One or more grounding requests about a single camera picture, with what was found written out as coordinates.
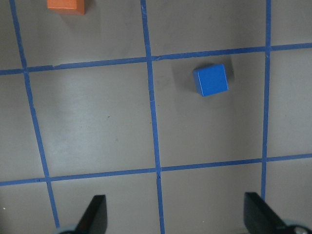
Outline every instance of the blue block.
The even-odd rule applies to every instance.
[[[223,64],[195,69],[193,75],[197,92],[204,97],[229,89]]]

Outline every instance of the block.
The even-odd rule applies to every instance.
[[[204,97],[229,89],[223,64],[195,69],[193,75],[197,92]]]
[[[47,0],[47,6],[62,15],[84,15],[84,0]]]

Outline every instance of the blue line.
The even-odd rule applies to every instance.
[[[0,76],[13,75],[13,74],[22,74],[23,72],[24,72],[23,69],[0,70]]]
[[[290,44],[290,45],[273,45],[272,51],[279,50],[296,50],[296,49],[309,49],[312,48],[312,43]]]
[[[141,0],[141,13],[142,13],[145,52],[146,52],[148,88],[149,88],[149,93],[150,93],[155,165],[156,165],[156,174],[157,174],[156,184],[157,184],[159,224],[160,224],[160,233],[165,234],[165,222],[164,222],[162,189],[161,189],[161,166],[160,166],[160,156],[159,156],[159,146],[158,146],[156,104],[155,104],[155,96],[154,96],[153,64],[152,64],[152,53],[151,53],[151,46],[150,46],[150,36],[148,32],[146,0]]]
[[[267,181],[267,153],[268,153],[268,124],[269,124],[269,96],[270,96],[270,51],[271,51],[271,0],[266,1],[266,52],[264,74],[264,105],[263,105],[263,138],[262,138],[262,170],[261,197],[265,199]]]
[[[133,174],[143,174],[143,173],[153,173],[153,172],[156,172],[156,168],[115,171],[115,172],[102,172],[102,173],[82,174],[82,175],[56,176],[56,177],[52,177],[51,181],[86,179],[86,178],[96,178],[96,177],[106,177],[106,176],[122,176],[122,175],[133,175]]]
[[[45,178],[19,179],[19,180],[11,180],[11,181],[0,181],[0,187],[1,187],[1,186],[8,186],[8,185],[31,184],[31,183],[40,183],[40,182],[46,182]]]
[[[83,67],[98,67],[98,66],[128,64],[128,63],[140,63],[140,62],[146,62],[146,58],[138,57],[138,58],[121,58],[121,59],[92,61],[92,62],[76,62],[76,63],[61,64],[58,66],[46,65],[46,66],[28,67],[28,71],[42,72],[42,71],[83,68]]]
[[[248,47],[248,48],[227,49],[227,50],[212,50],[212,51],[190,52],[190,53],[181,53],[181,54],[169,54],[169,55],[161,55],[161,56],[152,56],[152,60],[159,61],[159,60],[164,60],[164,59],[187,59],[187,58],[197,58],[197,57],[207,57],[207,56],[265,52],[265,48],[266,47],[264,46],[260,46],[260,47]]]
[[[161,170],[163,172],[166,172],[166,171],[188,170],[188,169],[209,168],[209,167],[244,165],[244,164],[260,163],[260,162],[262,162],[261,158],[255,158],[255,159],[244,159],[244,160],[236,160],[236,161],[210,162],[210,163],[201,163],[201,164],[162,167]]]
[[[304,158],[312,158],[312,154],[269,157],[267,158],[267,162],[287,161],[287,160],[304,159]]]
[[[20,34],[20,24],[19,24],[17,11],[16,11],[16,5],[15,5],[14,0],[10,0],[10,7],[11,7],[11,14],[12,14],[12,18],[13,18],[13,24],[14,24],[16,39],[17,39],[18,46],[19,46],[19,56],[20,56],[22,67],[23,67],[25,88],[26,88],[26,92],[27,92],[30,113],[31,113],[31,117],[33,120],[35,134],[36,134],[36,138],[37,138],[37,144],[38,144],[38,148],[39,148],[41,163],[42,163],[43,172],[44,172],[44,177],[46,179],[46,183],[48,186],[48,193],[49,193],[49,198],[50,198],[50,202],[51,202],[51,208],[53,211],[53,218],[54,218],[55,226],[59,227],[59,218],[58,218],[57,209],[55,206],[51,182],[48,181],[49,180],[49,171],[48,171],[48,166],[47,166],[46,159],[45,159],[45,154],[44,154],[43,144],[42,144],[42,140],[41,140],[41,134],[40,134],[40,130],[39,130],[39,124],[38,124],[38,120],[37,120],[36,110],[35,110],[34,104],[33,104],[33,95],[32,95],[31,86],[30,86],[29,73],[27,70],[27,62],[26,62],[26,57],[25,57],[24,48],[23,48],[23,44],[22,44],[22,39],[21,39],[21,34]]]

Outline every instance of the floor tile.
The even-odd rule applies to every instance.
[[[265,1],[147,0],[153,55],[265,45]]]
[[[311,52],[271,53],[268,156],[312,152]]]
[[[61,225],[77,224],[94,195],[106,195],[107,232],[159,234],[156,175],[53,182]]]
[[[44,177],[23,75],[0,77],[0,181]]]
[[[11,8],[8,0],[0,1],[0,70],[21,68]]]
[[[269,162],[266,201],[287,223],[312,228],[312,159]]]
[[[312,42],[312,1],[272,0],[272,45]]]
[[[50,234],[54,229],[46,183],[0,187],[1,234]]]
[[[29,66],[145,56],[137,0],[89,0],[84,16],[59,15],[43,0],[16,2]]]
[[[202,97],[192,71],[223,63],[229,90]],[[264,54],[153,63],[161,166],[262,157]]]
[[[260,181],[260,163],[163,172],[166,233],[245,233],[244,193]]]
[[[52,176],[155,167],[145,63],[30,76]]]

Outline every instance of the orange cube side face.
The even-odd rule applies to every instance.
[[[47,6],[62,15],[84,15],[84,0],[47,0]]]

